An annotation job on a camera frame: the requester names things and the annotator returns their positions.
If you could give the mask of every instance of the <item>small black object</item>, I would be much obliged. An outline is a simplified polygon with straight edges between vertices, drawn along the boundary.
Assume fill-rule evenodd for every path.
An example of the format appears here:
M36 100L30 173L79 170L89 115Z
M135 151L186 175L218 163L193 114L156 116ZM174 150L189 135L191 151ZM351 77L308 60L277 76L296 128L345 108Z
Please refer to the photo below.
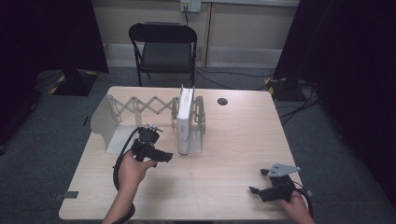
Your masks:
M259 190L259 189L254 189L253 187L249 187L250 191L254 194L258 194L262 198L262 201L264 203L278 199L283 199L289 203L290 196L295 190L294 183L291 180L290 176L284 175L281 177L270 177L270 179L273 185L271 188Z
M228 104L228 100L225 98L219 98L218 99L218 104L219 105L227 105Z
M270 170L261 169L260 172L262 175L268 175ZM271 202L274 200L285 200L286 202L290 202L291 194L294 190L300 192L305 198L308 203L308 211L311 217L314 216L314 211L312 207L311 200L309 199L308 193L305 191L304 188L297 189L294 185L294 181L291 180L289 175L282 175L282 176L273 176L270 177L272 187L269 189L255 189L253 187L249 187L250 191L253 194L257 194L260 196L264 203Z
M166 161L172 160L173 153L167 153L156 149L154 144L160 138L160 135L156 132L158 129L155 126L149 126L149 128L138 127L128 137L119 157L117 158L116 164L114 165L113 181L116 189L119 189L119 169L125 155L125 149L129 145L132 137L139 133L139 137L134 140L130 150L135 154L137 161L143 161L146 157L155 161Z

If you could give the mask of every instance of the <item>white metal bracket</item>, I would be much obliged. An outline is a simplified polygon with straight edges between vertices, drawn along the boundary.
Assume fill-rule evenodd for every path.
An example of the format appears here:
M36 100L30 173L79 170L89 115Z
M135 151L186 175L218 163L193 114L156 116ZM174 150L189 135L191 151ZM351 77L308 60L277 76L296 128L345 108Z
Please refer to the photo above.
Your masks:
M151 104L154 102L160 103L162 107L160 109L153 108ZM161 114L165 109L170 109L172 111L172 128L175 129L178 104L178 97L174 97L171 101L166 103L157 96L153 96L146 103L133 96L128 100L128 102L123 104L122 102L115 99L112 95L107 94L92 115L91 129L93 133L99 133L104 137L106 152L120 153L132 130L134 130L136 127L143 126L142 113L146 109L155 114ZM124 111L129 111L134 114L135 125L127 125L122 123L121 114ZM199 136L202 142L202 136L205 133L205 125L202 125L205 124L204 98L202 96L197 96L193 102L193 115L195 123L201 127L199 129Z

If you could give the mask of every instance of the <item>chair leg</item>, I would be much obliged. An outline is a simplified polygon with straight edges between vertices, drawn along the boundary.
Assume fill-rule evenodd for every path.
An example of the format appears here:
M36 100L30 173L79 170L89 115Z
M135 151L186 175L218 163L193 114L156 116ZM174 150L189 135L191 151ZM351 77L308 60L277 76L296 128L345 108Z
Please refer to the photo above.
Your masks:
M137 79L139 80L139 87L142 87L142 77L140 76L140 70L136 67L137 70Z
M192 70L190 78L191 78L191 87L193 87L194 86L194 70Z

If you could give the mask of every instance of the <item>black cable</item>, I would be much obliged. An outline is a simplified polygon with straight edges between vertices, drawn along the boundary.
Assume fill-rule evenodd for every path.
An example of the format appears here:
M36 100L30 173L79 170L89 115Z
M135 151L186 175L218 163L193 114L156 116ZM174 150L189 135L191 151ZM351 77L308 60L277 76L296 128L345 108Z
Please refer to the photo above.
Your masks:
M289 112L288 114L284 115L290 115L288 118L286 118L285 120L283 120L282 122L282 126L285 125L295 114L297 114L297 112L303 110L303 109L307 109L308 107L317 104L318 102L320 102L319 99L317 99L315 102L311 103L310 105L302 105L299 108L295 109L294 111Z
M114 172L113 172L113 181L114 181L114 185L116 186L116 189L119 190L119 170L120 170L120 165L124 156L124 151L125 149L128 147L129 142L131 141L132 137L134 137L134 135L136 134L136 132L142 130L142 128L136 128L131 135L129 135L128 139L125 142L124 147L122 148L122 151L119 155L119 157L117 158L116 164L114 165Z
M198 66L195 66L195 67L196 67L196 68L199 68L201 71L204 71L204 72L207 72L207 73L222 73L222 74L234 74L234 75L247 76L247 77L260 77L260 76L253 76L253 75L243 74L243 73L209 72L209 71L203 70L202 68L200 68L200 67L198 67ZM212 83L215 83L215 84L217 84L217 85L219 85L219 86L221 86L221 87L223 87L223 88L225 88L225 89L236 90L235 88L231 88L231 87L225 86L225 85L220 84L220 83L218 83L218 82L216 82L216 81L214 81L214 80L211 80L211 79L209 79L209 78L207 78L207 77L204 77L204 76L198 71L198 69L196 69L196 68L195 68L195 71L196 71L196 73L197 73L201 78L206 79L206 80L208 80L208 81L210 81L210 82L212 82ZM251 91L259 91L259 90L261 90L261 89L264 89L266 86L267 86L267 83L265 83L263 86L261 86L261 87L259 87L259 88L257 88L257 89L253 89L253 90L251 90Z
M55 79L53 79L51 82L46 83L46 84L43 84L43 85L41 85L41 86L39 86L39 87L35 87L35 90L37 91L37 90L39 90L39 89L41 89L41 88L44 88L44 87L46 87L46 86L48 86L48 85L54 83L56 80L58 80L58 79L60 78L60 76L61 76L62 73L63 73L63 72L59 72L59 73L50 75L50 76L48 76L48 77L43 77L43 78L41 78L40 80L38 80L38 81L36 82L36 85L37 85L38 83L40 83L40 82L42 82L42 81L48 79L48 78L57 76L57 77L56 77Z
M254 76L254 75L251 75L251 74L235 73L235 72L211 72L211 71L204 70L203 68L200 68L197 65L195 65L195 67L198 68L199 70L203 71L203 72L206 72L206 73L233 74L233 75L240 75L240 76L245 76L245 77L271 77L273 75L272 72L271 72L271 75L265 75L265 76Z
M316 88L316 86L314 86L314 87L312 88L311 93L309 94L308 99L307 99L301 106L299 106L297 109L295 109L295 110L293 110L293 111L290 111L290 112L287 113L287 114L284 114L284 115L282 115L282 116L279 116L279 119L283 119L283 118L285 118L286 116L289 116L288 118L286 118L285 120L282 121L282 126L285 125L295 114L297 114L297 112L299 112L299 111L301 111L301 110L303 110L303 109L306 109L306 108L308 108L308 107L310 107L310 106L312 106L312 105L315 105L315 104L317 104L317 103L319 102L319 100L316 100L314 103L310 103L310 101L312 100L312 97L313 97L313 95L314 95L315 88Z

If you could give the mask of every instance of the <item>human hand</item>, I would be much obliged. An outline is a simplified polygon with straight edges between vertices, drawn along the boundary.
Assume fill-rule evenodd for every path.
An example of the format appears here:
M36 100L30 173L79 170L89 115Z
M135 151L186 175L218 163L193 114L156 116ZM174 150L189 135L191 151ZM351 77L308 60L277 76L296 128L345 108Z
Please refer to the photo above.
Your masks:
M138 186L140 182L145 178L146 171L155 166L157 161L137 161L134 158L132 150L129 150L123 156L120 169L119 169L119 183L120 190Z
M294 190L290 196L290 202L283 199L277 200L289 217L298 224L315 224L314 219L305 206L303 196Z
M113 223L130 211L137 188L145 178L146 171L157 163L157 161L137 161L131 150L125 153L118 175L119 192L102 223Z

